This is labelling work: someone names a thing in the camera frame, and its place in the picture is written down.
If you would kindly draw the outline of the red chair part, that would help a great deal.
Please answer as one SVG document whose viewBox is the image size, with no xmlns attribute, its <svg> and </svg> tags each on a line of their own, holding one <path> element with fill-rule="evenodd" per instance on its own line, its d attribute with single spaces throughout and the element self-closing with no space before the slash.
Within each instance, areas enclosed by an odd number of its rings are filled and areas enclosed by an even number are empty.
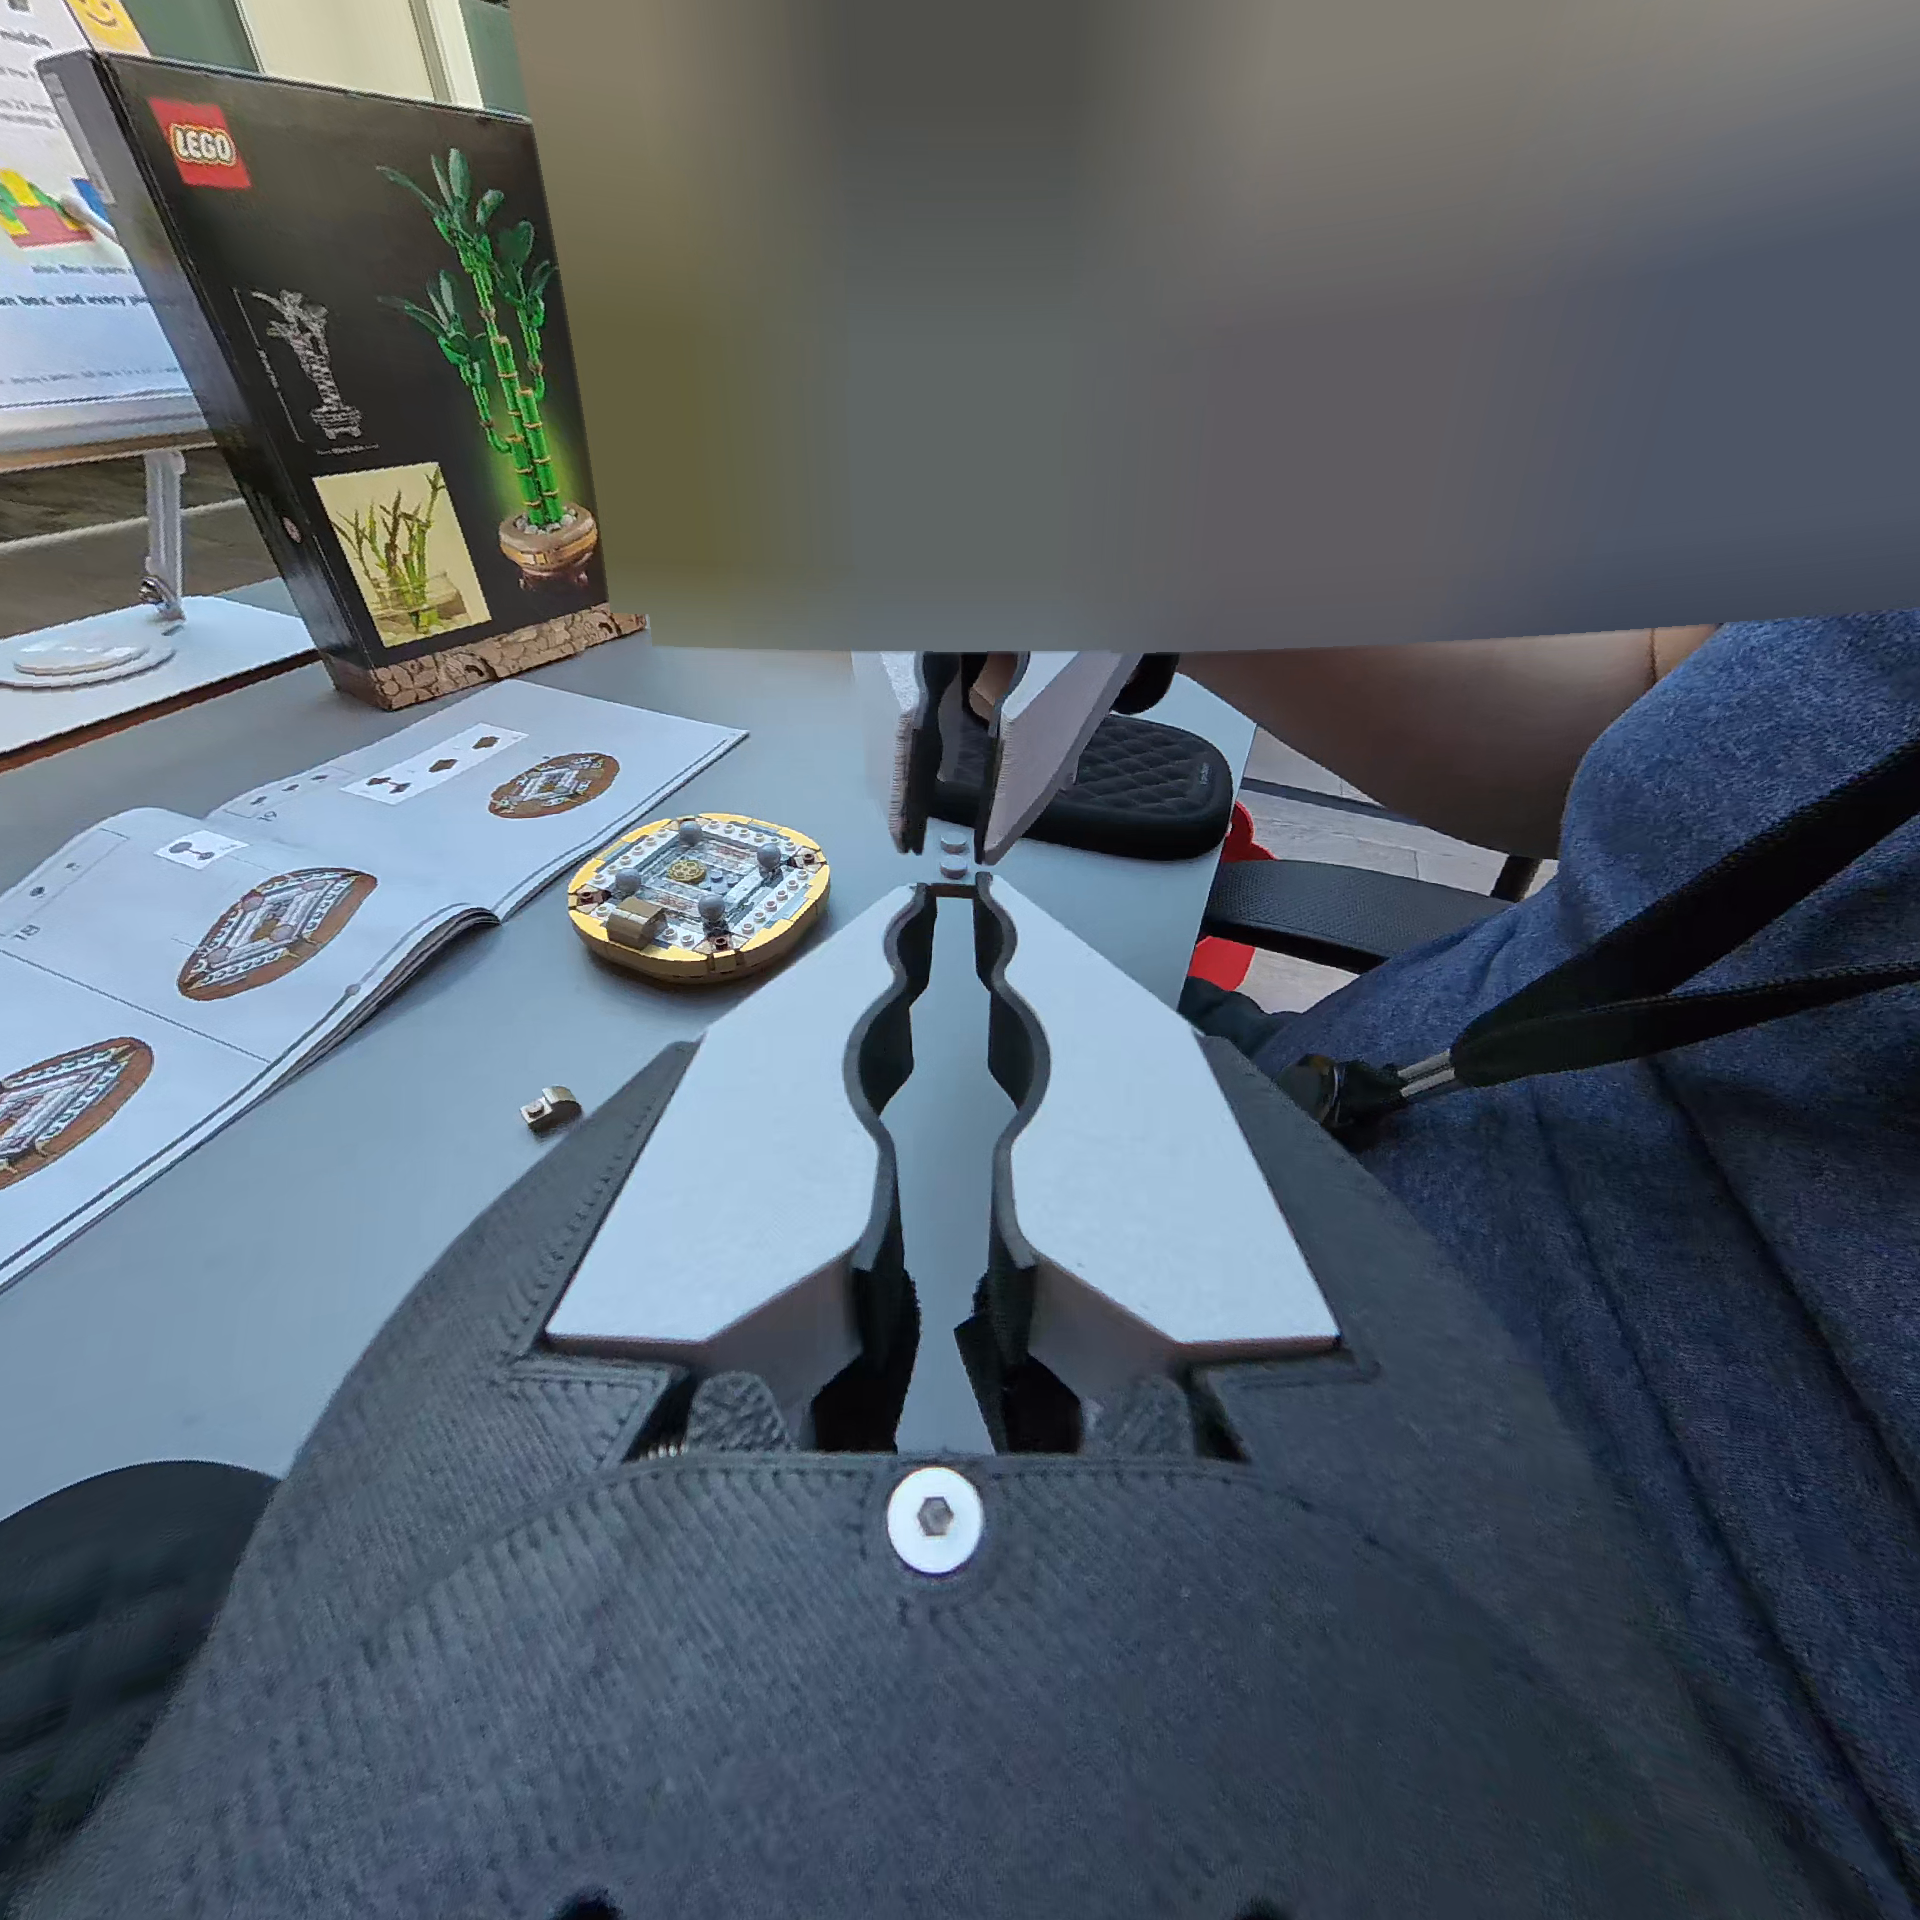
<svg viewBox="0 0 1920 1920">
<path fill-rule="evenodd" d="M 1278 862 L 1278 854 L 1259 846 L 1255 815 L 1245 803 L 1235 803 L 1228 835 L 1217 850 L 1210 899 L 1182 981 L 1182 997 L 1189 997 L 1189 988 L 1245 993 L 1259 951 L 1259 935 L 1246 935 L 1246 928 L 1259 923 L 1269 862 Z"/>
</svg>

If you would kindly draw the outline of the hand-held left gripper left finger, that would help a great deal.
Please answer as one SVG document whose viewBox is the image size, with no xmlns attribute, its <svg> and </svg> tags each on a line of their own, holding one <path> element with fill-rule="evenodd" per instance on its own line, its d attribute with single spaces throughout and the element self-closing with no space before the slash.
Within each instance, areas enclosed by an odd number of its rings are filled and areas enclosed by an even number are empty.
<svg viewBox="0 0 1920 1920">
<path fill-rule="evenodd" d="M 895 1448 L 920 1312 L 882 1109 L 913 1072 L 923 888 L 716 1020 L 549 1319 L 549 1344 L 751 1373 L 814 1448 Z"/>
</svg>

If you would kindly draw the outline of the white sign stand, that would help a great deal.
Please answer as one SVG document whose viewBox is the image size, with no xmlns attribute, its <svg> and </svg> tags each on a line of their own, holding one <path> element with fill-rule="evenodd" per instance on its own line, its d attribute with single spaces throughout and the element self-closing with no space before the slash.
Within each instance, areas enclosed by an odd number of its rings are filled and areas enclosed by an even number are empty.
<svg viewBox="0 0 1920 1920">
<path fill-rule="evenodd" d="M 183 468 L 181 448 L 143 454 L 147 558 L 136 605 L 4 641 L 4 687 L 33 691 L 106 687 L 172 661 L 186 625 Z"/>
</svg>

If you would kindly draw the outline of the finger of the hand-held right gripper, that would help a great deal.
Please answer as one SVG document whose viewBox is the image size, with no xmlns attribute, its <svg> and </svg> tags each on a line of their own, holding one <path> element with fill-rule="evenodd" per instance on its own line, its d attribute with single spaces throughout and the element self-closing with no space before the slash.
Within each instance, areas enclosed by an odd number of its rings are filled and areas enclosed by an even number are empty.
<svg viewBox="0 0 1920 1920">
<path fill-rule="evenodd" d="M 987 656 L 976 676 L 976 696 L 989 703 L 981 865 L 996 865 L 1030 832 L 1141 663 L 1124 653 Z"/>
<path fill-rule="evenodd" d="M 937 801 L 962 784 L 962 738 L 981 735 L 972 684 L 981 656 L 893 656 L 893 842 L 923 853 L 928 820 L 961 820 Z"/>
</svg>

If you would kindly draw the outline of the white printed sign board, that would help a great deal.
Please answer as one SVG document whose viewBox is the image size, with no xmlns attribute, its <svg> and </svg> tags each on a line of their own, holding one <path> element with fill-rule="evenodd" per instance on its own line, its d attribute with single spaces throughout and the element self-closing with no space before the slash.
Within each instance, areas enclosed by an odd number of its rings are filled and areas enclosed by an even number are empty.
<svg viewBox="0 0 1920 1920">
<path fill-rule="evenodd" d="M 82 48 L 67 2 L 4 2 L 4 468 L 204 428 L 39 75 Z"/>
</svg>

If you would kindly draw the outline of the round lego base model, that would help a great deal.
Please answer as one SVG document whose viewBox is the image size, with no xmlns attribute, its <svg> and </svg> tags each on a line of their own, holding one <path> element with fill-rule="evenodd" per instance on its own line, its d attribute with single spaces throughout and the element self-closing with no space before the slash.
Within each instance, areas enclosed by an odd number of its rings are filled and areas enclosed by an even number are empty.
<svg viewBox="0 0 1920 1920">
<path fill-rule="evenodd" d="M 626 829 L 566 890 L 582 943 L 667 987 L 748 981 L 808 943 L 828 900 L 815 839 L 746 814 Z"/>
</svg>

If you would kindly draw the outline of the lego instruction booklet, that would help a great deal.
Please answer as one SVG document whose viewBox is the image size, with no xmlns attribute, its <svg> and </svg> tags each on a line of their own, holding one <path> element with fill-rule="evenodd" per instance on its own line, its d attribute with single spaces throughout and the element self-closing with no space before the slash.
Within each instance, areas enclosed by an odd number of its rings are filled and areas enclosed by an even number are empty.
<svg viewBox="0 0 1920 1920">
<path fill-rule="evenodd" d="M 740 742 L 516 679 L 67 839 L 4 894 L 4 1282 Z"/>
</svg>

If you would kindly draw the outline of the person's dark trouser leg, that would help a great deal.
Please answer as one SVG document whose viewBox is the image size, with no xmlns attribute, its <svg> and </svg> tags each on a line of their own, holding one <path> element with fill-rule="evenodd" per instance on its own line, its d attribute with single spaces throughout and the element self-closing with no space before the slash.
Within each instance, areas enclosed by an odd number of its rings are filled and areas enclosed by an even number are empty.
<svg viewBox="0 0 1920 1920">
<path fill-rule="evenodd" d="M 149 1738 L 273 1493 L 149 1459 L 4 1523 L 4 1916 Z"/>
</svg>

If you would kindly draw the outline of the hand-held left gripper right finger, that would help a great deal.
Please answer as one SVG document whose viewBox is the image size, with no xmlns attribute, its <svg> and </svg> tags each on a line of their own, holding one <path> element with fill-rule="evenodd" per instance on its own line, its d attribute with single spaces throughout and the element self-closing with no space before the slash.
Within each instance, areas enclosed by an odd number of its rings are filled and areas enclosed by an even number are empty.
<svg viewBox="0 0 1920 1920">
<path fill-rule="evenodd" d="M 1195 1028 L 1004 878 L 976 881 L 996 1140 L 961 1353 L 1000 1454 L 1070 1454 L 1141 1377 L 1318 1360 L 1339 1324 Z"/>
</svg>

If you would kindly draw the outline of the black lego set box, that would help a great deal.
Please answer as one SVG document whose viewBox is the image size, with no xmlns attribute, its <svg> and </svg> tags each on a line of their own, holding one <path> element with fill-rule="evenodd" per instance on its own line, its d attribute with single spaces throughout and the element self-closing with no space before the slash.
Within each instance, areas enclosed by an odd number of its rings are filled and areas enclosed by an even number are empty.
<svg viewBox="0 0 1920 1920">
<path fill-rule="evenodd" d="M 341 691 L 411 710 L 647 631 L 610 612 L 528 119 L 39 72 Z"/>
</svg>

